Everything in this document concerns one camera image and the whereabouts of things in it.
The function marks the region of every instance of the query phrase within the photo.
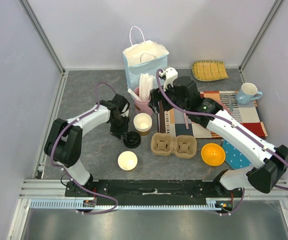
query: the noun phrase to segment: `light blue bag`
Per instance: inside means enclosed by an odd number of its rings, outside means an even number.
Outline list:
[[[145,41],[142,31],[139,29],[143,36],[143,42],[133,45],[131,40],[131,31],[129,31],[129,39],[131,47],[123,51],[123,58],[125,64],[125,72],[127,79],[127,88],[135,90],[139,86],[140,74],[150,74],[156,77],[156,71],[158,69],[164,69],[167,65],[167,56],[169,52],[160,44],[153,41]],[[153,88],[157,88],[157,81],[154,81]]]

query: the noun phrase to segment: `yellow bowl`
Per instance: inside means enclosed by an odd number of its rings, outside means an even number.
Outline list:
[[[202,159],[210,166],[219,166],[225,161],[224,149],[215,143],[206,144],[201,151]]]

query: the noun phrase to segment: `tabletop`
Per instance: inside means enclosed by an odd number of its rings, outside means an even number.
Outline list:
[[[227,69],[229,78],[212,82],[197,81],[191,69],[178,69],[178,76],[190,76],[196,81],[199,91],[231,91],[238,90],[242,80],[237,69]],[[129,116],[131,123],[129,131],[135,131],[133,118],[134,104],[127,93],[127,84],[124,70],[83,70],[70,71],[61,100],[58,117],[69,119],[91,109],[95,103],[94,88],[99,82],[109,83],[118,94],[127,98],[131,103]],[[98,88],[101,100],[111,100],[114,96],[109,87],[102,85]],[[222,144],[221,139],[197,139],[197,153],[191,159],[170,156],[154,155],[150,149],[151,138],[157,132],[157,116],[153,115],[153,126],[150,134],[142,137],[141,144],[131,149],[137,158],[138,164],[132,171],[119,168],[117,159],[119,154],[129,151],[122,140],[110,135],[109,124],[101,124],[83,137],[81,161],[94,179],[202,179],[212,180],[222,170],[230,169],[227,163],[220,166],[209,166],[201,158],[200,150],[207,143]],[[50,165],[46,160],[44,179],[59,179],[63,172],[58,167]]]

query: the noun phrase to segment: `robotic arm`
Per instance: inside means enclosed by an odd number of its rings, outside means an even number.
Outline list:
[[[78,120],[63,135],[63,137],[67,137],[67,139],[61,139],[58,142],[55,149],[54,161],[63,166],[69,175],[80,185],[86,186],[86,188],[89,189],[91,189],[93,176],[85,169],[79,159],[81,155],[82,138],[85,134],[100,124],[110,123],[111,135],[118,139],[123,139],[126,147],[133,149],[140,144],[139,134],[133,131],[128,132],[130,117],[128,117],[129,102],[126,98],[116,94],[112,100],[101,100],[99,108],[96,109],[94,113],[79,120],[82,115],[92,111],[94,108],[95,107],[68,120],[61,118],[56,119],[44,148],[44,152],[50,156],[60,132],[69,123]]]
[[[214,181],[227,190],[253,186],[263,193],[269,193],[273,186],[286,171],[286,167],[271,153],[277,153],[288,162],[288,148],[284,145],[275,147],[274,145],[260,139],[243,125],[238,123],[223,107],[211,98],[200,96],[196,83],[188,76],[178,77],[177,71],[169,67],[160,73],[160,77],[165,79],[163,90],[168,98],[181,109],[213,114],[225,119],[229,119],[232,125],[214,117],[202,115],[187,116],[195,123],[200,124],[206,129],[222,136],[229,141],[235,148],[243,153],[251,162],[252,166],[237,170],[225,170],[221,172]],[[151,90],[151,101],[149,106],[155,113],[159,113],[159,102],[162,101],[165,111],[173,108],[161,94],[159,88]],[[260,148],[251,139],[243,135],[236,127],[243,129],[252,138],[261,142],[264,147]]]

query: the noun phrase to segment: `gray floor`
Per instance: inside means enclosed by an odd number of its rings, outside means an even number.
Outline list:
[[[30,209],[22,240],[288,240],[278,202],[244,201],[232,216],[197,210],[117,210],[82,216]]]
[[[190,76],[195,79],[190,69],[179,69],[179,76]],[[229,78],[213,82],[196,81],[200,91],[238,90],[242,84],[237,69],[227,69]],[[58,117],[69,119],[89,110],[96,103],[94,87],[98,82],[107,82],[117,93],[124,95],[131,103],[130,117],[135,116],[133,100],[127,93],[124,70],[70,71],[61,101]],[[107,86],[99,87],[100,99],[111,100],[112,91]],[[95,179],[204,179],[212,180],[228,164],[211,167],[206,165],[200,156],[201,148],[207,143],[221,144],[219,139],[198,139],[196,156],[192,159],[156,156],[150,150],[152,135],[157,132],[157,117],[153,116],[153,127],[150,135],[142,138],[141,145],[133,152],[138,157],[138,165],[133,171],[123,171],[118,167],[117,158],[127,151],[122,141],[109,134],[109,125],[102,124],[83,138],[81,161]],[[134,131],[131,122],[130,131]],[[43,178],[59,179],[62,171],[46,161]]]

